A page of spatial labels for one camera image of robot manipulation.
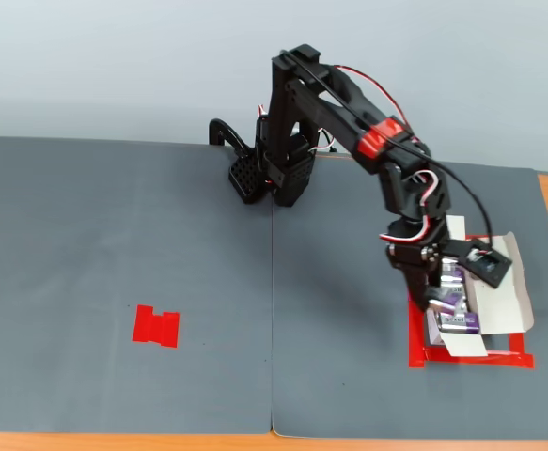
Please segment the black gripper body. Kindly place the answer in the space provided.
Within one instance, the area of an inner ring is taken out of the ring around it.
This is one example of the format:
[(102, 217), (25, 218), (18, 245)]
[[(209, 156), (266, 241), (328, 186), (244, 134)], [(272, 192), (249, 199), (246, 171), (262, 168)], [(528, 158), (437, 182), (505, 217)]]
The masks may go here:
[(409, 251), (414, 249), (417, 246), (428, 246), (436, 244), (442, 255), (443, 248), (447, 243), (447, 237), (440, 237), (438, 239), (426, 239), (422, 242), (413, 241), (413, 242), (396, 242), (390, 241), (387, 244), (387, 257), (391, 266), (399, 271), (401, 271), (406, 279), (406, 263), (408, 259)]

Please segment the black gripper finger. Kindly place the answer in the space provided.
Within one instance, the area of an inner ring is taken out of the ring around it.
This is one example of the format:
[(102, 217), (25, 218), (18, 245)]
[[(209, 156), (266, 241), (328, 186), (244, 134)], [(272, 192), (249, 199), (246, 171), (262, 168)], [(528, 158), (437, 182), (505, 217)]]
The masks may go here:
[(406, 283), (411, 301), (425, 312), (440, 291), (442, 256), (436, 244), (417, 246), (409, 251)]

